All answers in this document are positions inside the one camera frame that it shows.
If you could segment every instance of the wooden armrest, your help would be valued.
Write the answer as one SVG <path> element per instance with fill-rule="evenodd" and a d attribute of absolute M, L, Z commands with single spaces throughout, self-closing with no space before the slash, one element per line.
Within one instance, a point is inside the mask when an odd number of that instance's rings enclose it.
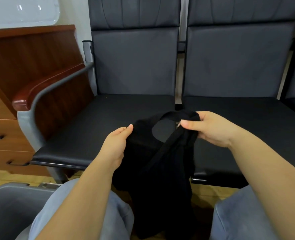
<path fill-rule="evenodd" d="M 81 63 L 30 82 L 14 96 L 12 100 L 13 108 L 16 111 L 29 111 L 39 92 L 83 68 L 85 68 L 85 64 Z"/>

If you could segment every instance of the wooden floor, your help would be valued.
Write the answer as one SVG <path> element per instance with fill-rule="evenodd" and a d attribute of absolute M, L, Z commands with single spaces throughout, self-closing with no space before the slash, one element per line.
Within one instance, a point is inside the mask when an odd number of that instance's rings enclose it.
<path fill-rule="evenodd" d="M 82 172 L 76 173 L 70 180 L 79 178 L 81 174 Z M 38 186 L 42 182 L 55 183 L 52 177 L 10 174 L 7 171 L 0 170 L 0 185 L 10 182 L 28 183 L 31 186 Z M 198 184 L 192 184 L 191 186 L 193 191 L 192 206 L 200 222 L 200 227 L 195 235 L 195 239 L 209 239 L 215 203 L 229 197 L 236 192 L 237 189 Z M 131 202 L 131 198 L 126 192 L 117 191 L 113 187 L 112 190 L 116 192 L 123 201 L 127 203 Z M 163 234 L 158 234 L 155 237 L 149 238 L 149 240 L 160 239 L 165 239 Z M 133 235 L 131 240 L 138 240 L 138 238 Z"/>

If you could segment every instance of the jeans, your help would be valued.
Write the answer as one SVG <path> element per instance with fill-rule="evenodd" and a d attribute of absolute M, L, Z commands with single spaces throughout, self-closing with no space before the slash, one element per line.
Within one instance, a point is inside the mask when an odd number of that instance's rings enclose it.
<path fill-rule="evenodd" d="M 60 186 L 34 219 L 29 240 L 34 240 L 47 224 L 78 179 Z M 129 240 L 134 223 L 130 206 L 110 192 L 100 240 Z M 261 203 L 247 186 L 214 208 L 210 240 L 279 240 Z"/>

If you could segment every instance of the black cloth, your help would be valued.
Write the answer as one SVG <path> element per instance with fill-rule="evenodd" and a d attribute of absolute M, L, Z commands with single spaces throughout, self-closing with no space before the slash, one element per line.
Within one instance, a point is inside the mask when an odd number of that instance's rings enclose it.
<path fill-rule="evenodd" d="M 140 239 L 161 231 L 167 239 L 188 239 L 196 227 L 189 178 L 195 169 L 193 146 L 198 133 L 179 126 L 163 143 L 152 134 L 162 119 L 199 121 L 200 117 L 181 110 L 136 121 L 112 182 L 132 197 L 134 228 Z"/>

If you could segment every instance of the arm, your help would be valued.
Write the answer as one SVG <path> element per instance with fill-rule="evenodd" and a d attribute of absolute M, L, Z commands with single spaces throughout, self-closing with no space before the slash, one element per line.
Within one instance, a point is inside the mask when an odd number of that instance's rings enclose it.
<path fill-rule="evenodd" d="M 121 164 L 126 138 L 132 130 L 133 125 L 130 125 L 107 136 L 97 157 L 84 171 L 36 240 L 99 239 L 112 175 Z"/>
<path fill-rule="evenodd" d="M 252 133 L 212 112 L 181 121 L 199 137 L 228 147 L 280 237 L 295 239 L 295 167 Z"/>

